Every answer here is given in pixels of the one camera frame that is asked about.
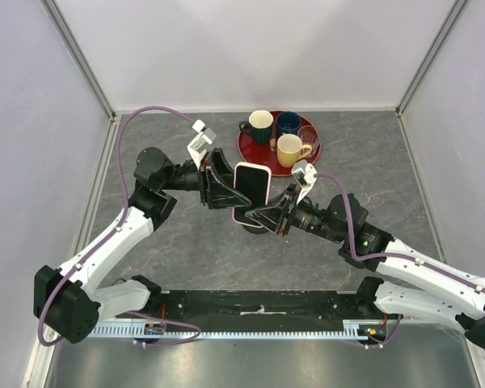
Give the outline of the black phone stand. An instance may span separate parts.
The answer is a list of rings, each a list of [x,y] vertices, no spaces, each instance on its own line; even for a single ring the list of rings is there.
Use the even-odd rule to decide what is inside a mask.
[[[244,230],[250,234],[266,234],[268,230],[261,225],[242,224]]]

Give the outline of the phone with pink case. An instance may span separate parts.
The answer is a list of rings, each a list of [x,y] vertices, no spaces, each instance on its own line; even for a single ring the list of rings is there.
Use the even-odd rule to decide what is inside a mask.
[[[249,162],[239,162],[234,168],[234,188],[251,201],[250,205],[233,208],[232,218],[239,225],[263,229],[257,222],[245,215],[250,209],[268,203],[272,171],[269,167]]]

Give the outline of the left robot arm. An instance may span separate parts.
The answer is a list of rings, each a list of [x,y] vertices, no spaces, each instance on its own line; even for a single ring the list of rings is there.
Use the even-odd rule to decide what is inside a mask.
[[[161,309],[160,287],[143,276],[122,285],[100,289],[111,269],[171,215],[177,200],[170,190],[199,192],[209,209],[243,208],[251,200],[234,188],[234,170],[222,149],[215,148],[199,162],[174,164],[159,148],[137,156],[135,189],[120,214],[95,240],[58,268],[43,266],[34,276],[33,313],[38,318],[38,339],[45,346],[44,327],[76,344],[96,324],[135,310],[152,318]]]

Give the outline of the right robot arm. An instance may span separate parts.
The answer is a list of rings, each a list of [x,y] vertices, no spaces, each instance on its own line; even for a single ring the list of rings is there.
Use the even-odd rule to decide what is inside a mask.
[[[371,225],[354,195],[342,192],[320,209],[290,185],[268,205],[245,214],[280,236],[295,227],[338,243],[348,264],[374,272],[353,300],[361,317],[384,313],[432,320],[485,350],[485,277],[450,267]]]

